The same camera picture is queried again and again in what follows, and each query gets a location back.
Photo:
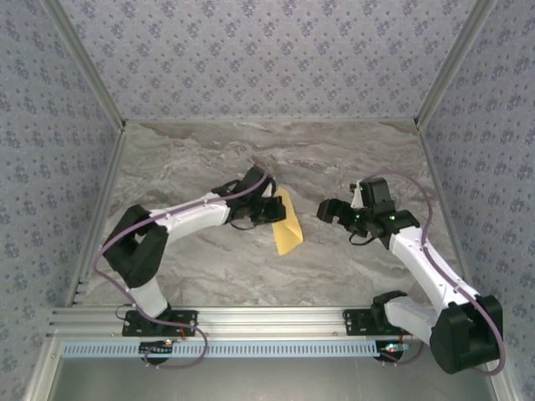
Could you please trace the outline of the yellow paper sheet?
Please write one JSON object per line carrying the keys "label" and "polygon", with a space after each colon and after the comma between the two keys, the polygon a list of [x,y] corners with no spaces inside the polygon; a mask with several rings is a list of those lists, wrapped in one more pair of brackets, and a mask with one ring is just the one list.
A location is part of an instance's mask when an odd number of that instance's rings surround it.
{"label": "yellow paper sheet", "polygon": [[279,187],[275,192],[275,195],[282,198],[282,203],[286,210],[286,217],[283,220],[272,223],[273,236],[278,255],[283,256],[303,243],[303,233],[293,208],[289,192],[286,189]]}

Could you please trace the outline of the small black circuit board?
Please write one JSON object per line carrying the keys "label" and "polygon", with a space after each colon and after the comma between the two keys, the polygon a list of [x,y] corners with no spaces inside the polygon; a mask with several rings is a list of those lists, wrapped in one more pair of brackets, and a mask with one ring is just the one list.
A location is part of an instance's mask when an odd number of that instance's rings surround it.
{"label": "small black circuit board", "polygon": [[408,344],[390,341],[378,341],[376,347],[379,353],[376,359],[386,363],[398,363],[403,357],[404,352],[410,348]]}
{"label": "small black circuit board", "polygon": [[154,342],[141,342],[138,347],[139,355],[171,355],[173,351],[173,342],[160,340]]}

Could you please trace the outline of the grey metal panel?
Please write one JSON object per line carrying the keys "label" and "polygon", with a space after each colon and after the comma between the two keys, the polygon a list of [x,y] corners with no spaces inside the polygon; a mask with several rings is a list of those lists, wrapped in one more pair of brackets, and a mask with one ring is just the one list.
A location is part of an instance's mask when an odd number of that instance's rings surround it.
{"label": "grey metal panel", "polygon": [[45,343],[23,401],[527,401],[509,368],[448,375],[430,354],[403,366],[373,358],[205,358],[147,368],[134,342]]}

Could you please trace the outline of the aluminium side rail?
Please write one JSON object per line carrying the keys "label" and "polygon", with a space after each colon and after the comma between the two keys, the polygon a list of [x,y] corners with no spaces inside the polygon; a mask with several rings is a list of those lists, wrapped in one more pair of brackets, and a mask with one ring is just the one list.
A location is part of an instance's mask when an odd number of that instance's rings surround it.
{"label": "aluminium side rail", "polygon": [[427,142],[427,138],[425,137],[423,129],[421,129],[418,124],[416,124],[415,127],[420,137],[420,142],[426,158],[426,162],[430,169],[431,179],[433,181],[434,187],[436,188],[438,201],[441,206],[441,214],[448,230],[448,235],[450,237],[453,251],[455,252],[457,263],[462,272],[462,278],[467,284],[469,284],[471,287],[474,287],[471,272],[469,270],[469,266],[466,263],[466,258],[463,254],[463,250],[461,249],[461,241],[456,232],[455,224],[451,216],[451,211],[447,204],[446,195],[441,184],[441,180],[438,174],[438,170],[436,168],[433,155],[431,153],[431,148]]}
{"label": "aluminium side rail", "polygon": [[104,175],[102,186],[94,204],[89,230],[81,247],[76,267],[74,268],[72,280],[70,282],[64,302],[65,307],[72,307],[75,304],[75,298],[80,283],[90,276],[92,263],[94,261],[94,257],[98,253],[100,239],[105,227],[105,222],[107,221],[124,147],[125,127],[121,127],[116,136],[114,148],[110,156],[110,161]]}

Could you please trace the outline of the long aluminium mounting rail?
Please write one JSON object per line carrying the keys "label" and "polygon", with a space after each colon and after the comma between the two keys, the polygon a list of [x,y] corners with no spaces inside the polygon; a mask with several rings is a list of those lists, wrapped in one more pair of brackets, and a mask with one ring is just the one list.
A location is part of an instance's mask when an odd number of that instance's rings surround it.
{"label": "long aluminium mounting rail", "polygon": [[[117,338],[132,308],[55,308],[45,335],[74,339]],[[199,307],[197,326],[210,339],[329,339],[346,335],[344,307]]]}

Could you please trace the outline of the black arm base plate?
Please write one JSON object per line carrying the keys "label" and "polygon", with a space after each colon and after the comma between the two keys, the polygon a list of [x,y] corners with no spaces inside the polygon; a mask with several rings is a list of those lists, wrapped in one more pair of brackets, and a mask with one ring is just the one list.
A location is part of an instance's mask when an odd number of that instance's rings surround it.
{"label": "black arm base plate", "polygon": [[384,312],[377,312],[371,307],[345,309],[342,312],[342,318],[348,336],[396,337],[412,335],[405,329],[392,325]]}
{"label": "black arm base plate", "polygon": [[[163,313],[158,319],[167,322],[179,322],[195,326],[197,324],[197,310],[172,310]],[[146,320],[137,311],[128,311],[124,317],[122,329],[123,337],[194,337],[193,328],[171,327]]]}

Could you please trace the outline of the aluminium corner post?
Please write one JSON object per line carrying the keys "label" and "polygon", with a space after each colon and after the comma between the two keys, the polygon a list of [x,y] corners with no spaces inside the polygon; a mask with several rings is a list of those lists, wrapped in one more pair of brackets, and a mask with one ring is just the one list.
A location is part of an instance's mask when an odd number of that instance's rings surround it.
{"label": "aluminium corner post", "polygon": [[492,10],[497,5],[497,2],[498,0],[476,0],[474,2],[415,115],[415,125],[420,132],[424,130],[431,120],[432,115],[442,101],[449,85],[456,77],[465,57],[491,15]]}
{"label": "aluminium corner post", "polygon": [[118,131],[122,131],[124,128],[124,120],[120,115],[118,107],[104,84],[103,79],[100,77],[96,65],[89,56],[88,51],[84,47],[75,26],[71,23],[61,2],[59,0],[39,0],[39,2],[51,19],[59,36],[64,41],[65,46],[77,64],[81,74],[84,76],[84,79],[92,90],[94,96],[99,101],[105,115]]}

